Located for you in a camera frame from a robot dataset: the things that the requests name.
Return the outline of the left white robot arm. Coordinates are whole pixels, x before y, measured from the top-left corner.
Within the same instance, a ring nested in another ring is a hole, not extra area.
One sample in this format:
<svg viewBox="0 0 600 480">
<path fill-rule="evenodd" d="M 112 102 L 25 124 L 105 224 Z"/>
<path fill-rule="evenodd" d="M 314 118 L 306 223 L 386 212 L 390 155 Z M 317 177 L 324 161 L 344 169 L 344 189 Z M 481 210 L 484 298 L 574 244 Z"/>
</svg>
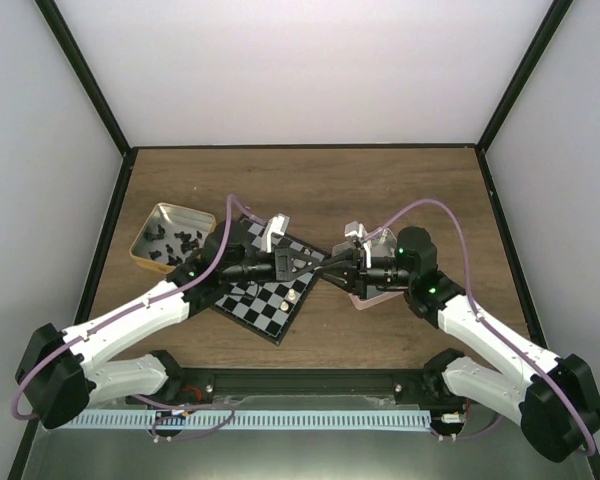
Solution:
<svg viewBox="0 0 600 480">
<path fill-rule="evenodd" d="M 87 407 L 121 397 L 153 395 L 164 404 L 184 392 L 184 379 L 166 351 L 136 360 L 116 355 L 151 334 L 179 324 L 230 296 L 238 283 L 288 283 L 331 265 L 289 247 L 270 252 L 234 245 L 198 253 L 140 297 L 94 320 L 57 329 L 47 323 L 31 335 L 15 380 L 12 414 L 23 418 L 19 400 L 32 407 L 28 419 L 61 427 Z"/>
</svg>

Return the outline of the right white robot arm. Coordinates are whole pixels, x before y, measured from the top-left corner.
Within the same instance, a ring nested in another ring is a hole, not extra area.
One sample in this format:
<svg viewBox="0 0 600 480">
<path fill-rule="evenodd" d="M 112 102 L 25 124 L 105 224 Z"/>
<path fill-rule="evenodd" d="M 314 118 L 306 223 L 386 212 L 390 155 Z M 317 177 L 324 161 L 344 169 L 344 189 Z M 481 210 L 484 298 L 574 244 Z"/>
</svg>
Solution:
<svg viewBox="0 0 600 480">
<path fill-rule="evenodd" d="M 482 404 L 518 425 L 544 458 L 561 462 L 577 450 L 595 451 L 600 430 L 600 394 L 589 365 L 561 357 L 510 329 L 443 273 L 426 229 L 406 227 L 389 256 L 374 257 L 358 240 L 321 263 L 319 275 L 364 298 L 368 288 L 402 293 L 409 309 L 489 362 L 448 351 L 442 366 L 424 378 L 427 396 L 445 403 L 453 396 Z"/>
</svg>

